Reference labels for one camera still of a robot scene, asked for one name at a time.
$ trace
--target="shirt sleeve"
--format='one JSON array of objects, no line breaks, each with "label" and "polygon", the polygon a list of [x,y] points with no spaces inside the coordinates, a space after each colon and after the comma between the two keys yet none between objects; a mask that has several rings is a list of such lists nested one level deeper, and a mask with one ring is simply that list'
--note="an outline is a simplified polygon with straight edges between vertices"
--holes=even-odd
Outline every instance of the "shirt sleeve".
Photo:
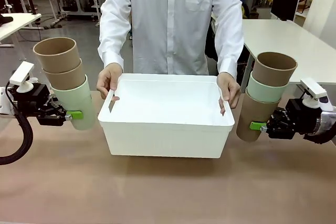
[{"label": "shirt sleeve", "polygon": [[110,63],[118,63],[123,68],[124,61],[120,50],[131,29],[131,0],[106,0],[101,6],[101,12],[99,56],[104,67]]},{"label": "shirt sleeve", "polygon": [[213,13],[217,17],[215,47],[218,72],[237,76],[237,61],[243,50],[243,17],[240,0],[213,0]]}]

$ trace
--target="white plastic bin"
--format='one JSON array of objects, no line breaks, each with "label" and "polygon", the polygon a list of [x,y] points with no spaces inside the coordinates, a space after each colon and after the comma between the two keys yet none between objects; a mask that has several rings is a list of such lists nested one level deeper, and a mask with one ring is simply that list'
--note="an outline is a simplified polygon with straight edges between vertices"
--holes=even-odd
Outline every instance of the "white plastic bin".
[{"label": "white plastic bin", "polygon": [[112,155],[219,158],[235,121],[215,76],[123,74],[99,113]]}]

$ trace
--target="light green cup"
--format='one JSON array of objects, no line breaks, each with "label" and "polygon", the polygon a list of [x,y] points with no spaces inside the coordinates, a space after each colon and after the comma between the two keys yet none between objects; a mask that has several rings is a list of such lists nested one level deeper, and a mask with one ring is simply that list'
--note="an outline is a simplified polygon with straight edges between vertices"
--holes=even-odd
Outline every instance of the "light green cup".
[{"label": "light green cup", "polygon": [[258,81],[256,81],[252,72],[250,75],[250,79],[248,81],[247,92],[248,94],[255,100],[259,102],[277,102],[281,99],[282,94],[284,93],[288,84],[280,87],[272,87],[268,85],[264,85]]},{"label": "light green cup", "polygon": [[85,82],[69,90],[58,90],[51,87],[63,108],[67,111],[81,111],[83,119],[72,119],[71,123],[76,130],[87,130],[94,126],[97,113],[92,104],[91,92],[88,77],[85,75]]}]

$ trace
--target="white pillar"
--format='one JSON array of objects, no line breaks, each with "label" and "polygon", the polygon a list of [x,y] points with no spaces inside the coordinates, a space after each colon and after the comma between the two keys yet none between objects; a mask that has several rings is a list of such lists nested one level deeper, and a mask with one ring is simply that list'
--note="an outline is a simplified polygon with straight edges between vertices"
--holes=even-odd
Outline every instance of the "white pillar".
[{"label": "white pillar", "polygon": [[336,49],[336,0],[313,0],[303,27]]}]

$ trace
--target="black monitor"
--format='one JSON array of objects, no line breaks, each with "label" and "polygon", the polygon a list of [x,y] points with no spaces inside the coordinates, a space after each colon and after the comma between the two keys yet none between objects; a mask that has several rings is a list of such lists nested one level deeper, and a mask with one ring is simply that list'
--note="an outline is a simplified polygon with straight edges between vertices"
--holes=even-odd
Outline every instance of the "black monitor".
[{"label": "black monitor", "polygon": [[299,0],[273,0],[271,13],[281,20],[294,20]]}]

